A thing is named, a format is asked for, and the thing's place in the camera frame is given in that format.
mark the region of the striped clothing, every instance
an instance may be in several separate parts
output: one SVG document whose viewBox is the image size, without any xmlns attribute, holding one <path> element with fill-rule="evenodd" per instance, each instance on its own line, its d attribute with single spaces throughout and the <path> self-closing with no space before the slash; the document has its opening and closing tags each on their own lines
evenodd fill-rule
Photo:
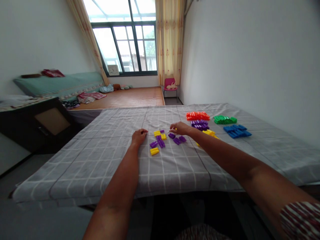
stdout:
<svg viewBox="0 0 320 240">
<path fill-rule="evenodd" d="M 320 204 L 290 203 L 281 210 L 280 221 L 288 239 L 320 239 Z M 199 224 L 185 229 L 176 239 L 229 240 L 230 238 L 206 224 Z"/>
</svg>

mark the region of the window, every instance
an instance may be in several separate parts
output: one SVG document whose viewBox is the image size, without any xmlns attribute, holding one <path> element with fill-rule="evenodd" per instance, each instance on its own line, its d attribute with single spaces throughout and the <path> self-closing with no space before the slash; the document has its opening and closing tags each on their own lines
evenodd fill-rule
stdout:
<svg viewBox="0 0 320 240">
<path fill-rule="evenodd" d="M 120 76 L 157 75 L 155 0 L 84 0 L 104 70 Z"/>
</svg>

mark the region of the window pane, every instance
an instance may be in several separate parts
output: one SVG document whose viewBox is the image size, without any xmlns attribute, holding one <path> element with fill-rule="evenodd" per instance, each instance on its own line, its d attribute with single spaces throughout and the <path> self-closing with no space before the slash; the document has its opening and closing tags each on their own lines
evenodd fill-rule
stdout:
<svg viewBox="0 0 320 240">
<path fill-rule="evenodd" d="M 138 58 L 136 53 L 136 47 L 134 45 L 134 41 L 129 41 L 130 48 L 131 48 L 131 54 L 133 58 L 133 68 L 135 71 L 139 71 L 139 65 L 138 65 Z"/>
<path fill-rule="evenodd" d="M 131 21 L 128 0 L 84 0 L 90 22 Z"/>
<path fill-rule="evenodd" d="M 130 48 L 128 41 L 117 41 L 118 48 L 121 55 L 121 60 L 125 72 L 133 72 L 133 64 L 130 55 Z"/>
<path fill-rule="evenodd" d="M 139 54 L 140 54 L 140 62 L 141 62 L 141 70 L 146 71 L 146 54 L 143 48 L 143 41 L 138 41 Z"/>
<path fill-rule="evenodd" d="M 154 26 L 143 26 L 143 36 L 144 38 L 154 39 Z"/>
<path fill-rule="evenodd" d="M 157 70 L 157 55 L 156 55 L 156 43 L 155 41 L 145 41 L 146 59 L 148 71 Z"/>
<path fill-rule="evenodd" d="M 131 0 L 131 8 L 134 21 L 155 21 L 155 0 Z"/>
<path fill-rule="evenodd" d="M 127 27 L 127 32 L 129 39 L 133 39 L 132 27 Z"/>
<path fill-rule="evenodd" d="M 137 39 L 143 39 L 141 26 L 136 26 Z"/>
<path fill-rule="evenodd" d="M 126 33 L 125 27 L 114 27 L 113 30 L 117 40 L 127 39 L 127 33 Z"/>
<path fill-rule="evenodd" d="M 122 72 L 119 56 L 116 46 L 114 44 L 112 32 L 110 28 L 94 28 L 94 35 L 96 36 L 103 60 L 106 65 L 117 64 L 119 72 Z"/>
</svg>

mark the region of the hand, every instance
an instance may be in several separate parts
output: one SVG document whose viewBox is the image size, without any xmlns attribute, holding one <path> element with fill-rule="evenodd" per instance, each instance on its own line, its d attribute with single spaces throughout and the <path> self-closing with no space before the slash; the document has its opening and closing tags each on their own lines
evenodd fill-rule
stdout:
<svg viewBox="0 0 320 240">
<path fill-rule="evenodd" d="M 183 122 L 177 122 L 171 124 L 169 132 L 176 133 L 179 135 L 189 135 L 192 130 L 193 127 L 188 126 Z"/>
<path fill-rule="evenodd" d="M 148 131 L 143 128 L 140 128 L 137 131 L 135 131 L 132 135 L 131 145 L 136 145 L 137 147 L 140 147 L 140 145 L 146 139 L 147 132 Z"/>
</svg>

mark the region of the pile of blocks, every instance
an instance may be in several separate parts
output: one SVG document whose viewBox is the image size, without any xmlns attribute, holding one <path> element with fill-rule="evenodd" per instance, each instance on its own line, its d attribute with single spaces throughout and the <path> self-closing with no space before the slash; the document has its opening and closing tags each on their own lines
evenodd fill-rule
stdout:
<svg viewBox="0 0 320 240">
<path fill-rule="evenodd" d="M 238 137 L 249 137 L 252 134 L 247 132 L 247 128 L 242 125 L 232 125 L 231 127 L 224 127 L 223 128 L 230 137 L 232 138 L 238 138 Z"/>
<path fill-rule="evenodd" d="M 211 131 L 211 130 L 206 130 L 206 131 L 202 131 L 204 132 L 205 134 L 208 134 L 210 135 L 211 137 L 214 137 L 214 138 L 217 138 L 219 139 L 217 136 L 216 136 L 216 133 L 214 131 Z"/>
<path fill-rule="evenodd" d="M 216 124 L 232 124 L 232 123 L 236 123 L 237 119 L 234 117 L 229 118 L 228 116 L 215 116 L 214 117 L 214 122 Z"/>
<path fill-rule="evenodd" d="M 156 148 L 158 144 L 161 148 L 166 147 L 163 141 L 167 140 L 167 136 L 164 134 L 164 130 L 155 131 L 154 136 L 156 137 L 157 141 L 150 143 L 150 147 L 152 147 L 152 149 L 150 149 L 151 155 L 155 155 L 159 152 L 159 149 Z"/>
<path fill-rule="evenodd" d="M 180 145 L 182 142 L 187 141 L 184 136 L 180 136 L 180 137 L 176 138 L 176 135 L 174 135 L 173 133 L 169 133 L 168 137 L 172 138 L 173 141 L 175 142 L 175 144 L 177 144 L 177 145 Z"/>
<path fill-rule="evenodd" d="M 210 120 L 210 116 L 206 114 L 205 112 L 187 112 L 186 114 L 187 120 Z"/>
<path fill-rule="evenodd" d="M 208 122 L 202 119 L 191 121 L 191 127 L 194 127 L 200 131 L 206 131 L 209 129 Z"/>
</svg>

